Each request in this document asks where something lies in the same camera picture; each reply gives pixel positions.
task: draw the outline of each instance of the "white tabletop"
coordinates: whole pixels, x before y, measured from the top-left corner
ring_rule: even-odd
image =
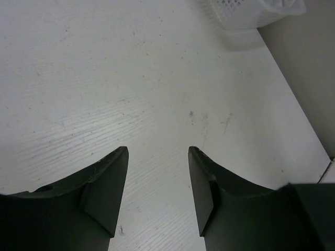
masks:
[[[1,1],[0,192],[125,145],[109,250],[204,251],[189,146],[266,187],[316,182],[329,158],[258,32],[239,49],[215,22],[200,0]]]

